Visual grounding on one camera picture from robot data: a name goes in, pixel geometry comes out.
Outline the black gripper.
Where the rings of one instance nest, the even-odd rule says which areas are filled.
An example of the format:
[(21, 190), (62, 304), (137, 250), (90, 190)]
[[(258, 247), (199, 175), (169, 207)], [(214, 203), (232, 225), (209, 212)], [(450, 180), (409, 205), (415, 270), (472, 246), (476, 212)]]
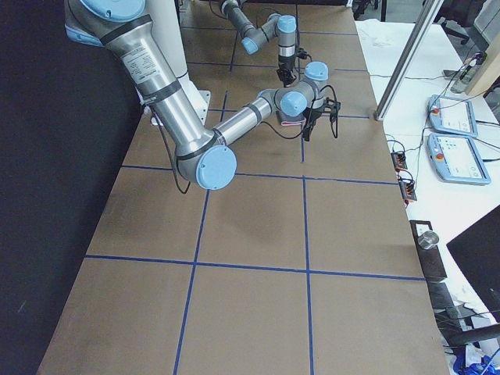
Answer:
[(307, 59), (309, 53), (301, 47), (279, 47), (277, 76), (284, 87), (290, 86), (295, 80), (293, 72), (295, 60)]
[(333, 138), (338, 138), (338, 114), (341, 109), (341, 103), (337, 100), (325, 98), (323, 103), (317, 107), (307, 107), (304, 111), (305, 126), (302, 130), (302, 139), (310, 141), (316, 121), (323, 115), (327, 114), (330, 121), (330, 130)]

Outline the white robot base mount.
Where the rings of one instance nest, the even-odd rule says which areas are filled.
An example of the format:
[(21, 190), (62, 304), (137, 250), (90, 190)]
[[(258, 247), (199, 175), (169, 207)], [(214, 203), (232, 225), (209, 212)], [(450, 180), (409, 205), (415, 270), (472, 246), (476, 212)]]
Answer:
[(156, 44), (179, 80), (202, 124), (205, 124), (211, 94), (209, 91), (198, 90), (189, 76), (175, 1), (147, 1), (145, 10), (153, 20), (152, 36)]

